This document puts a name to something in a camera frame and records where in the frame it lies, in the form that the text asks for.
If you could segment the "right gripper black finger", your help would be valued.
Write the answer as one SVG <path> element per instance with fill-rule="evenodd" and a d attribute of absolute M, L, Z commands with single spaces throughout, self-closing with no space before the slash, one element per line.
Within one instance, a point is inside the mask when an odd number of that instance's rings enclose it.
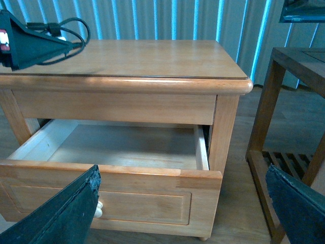
<path fill-rule="evenodd" d="M 85 243 L 99 199 L 93 165 L 27 217 L 1 233 L 1 243 Z"/>
<path fill-rule="evenodd" d="M 324 243 L 324 195 L 274 165 L 268 168 L 266 183 L 290 243 Z"/>
<path fill-rule="evenodd" d="M 38 65 L 73 50 L 73 43 L 24 26 L 7 10 L 1 10 L 1 64 L 13 71 Z"/>

